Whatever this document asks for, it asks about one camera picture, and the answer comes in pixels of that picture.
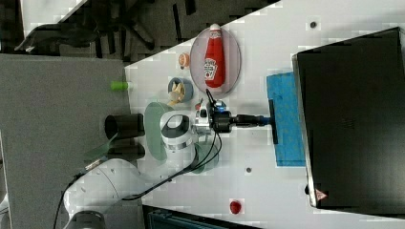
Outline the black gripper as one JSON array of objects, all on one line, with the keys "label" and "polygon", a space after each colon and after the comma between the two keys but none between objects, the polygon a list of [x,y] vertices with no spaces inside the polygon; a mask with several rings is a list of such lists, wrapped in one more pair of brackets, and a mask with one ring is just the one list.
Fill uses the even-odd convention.
[{"label": "black gripper", "polygon": [[229,134],[232,130],[232,125],[235,123],[235,119],[237,121],[254,121],[235,123],[235,126],[241,128],[263,127],[269,124],[268,122],[257,122],[264,119],[262,115],[237,114],[234,117],[229,111],[210,111],[209,114],[209,127],[219,134]]}]

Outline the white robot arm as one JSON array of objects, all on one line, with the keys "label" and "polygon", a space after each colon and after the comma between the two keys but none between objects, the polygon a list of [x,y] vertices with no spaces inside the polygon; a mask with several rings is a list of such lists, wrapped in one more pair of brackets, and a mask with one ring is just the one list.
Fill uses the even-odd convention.
[{"label": "white robot arm", "polygon": [[111,158],[85,170],[66,189],[63,205],[69,219],[63,229],[105,229],[104,214],[121,200],[141,198],[169,180],[203,170],[218,156],[211,146],[204,156],[198,153],[196,140],[201,135],[227,134],[234,126],[261,127],[271,123],[262,115],[217,111],[171,111],[158,124],[160,143],[166,160],[148,173],[131,162]]}]

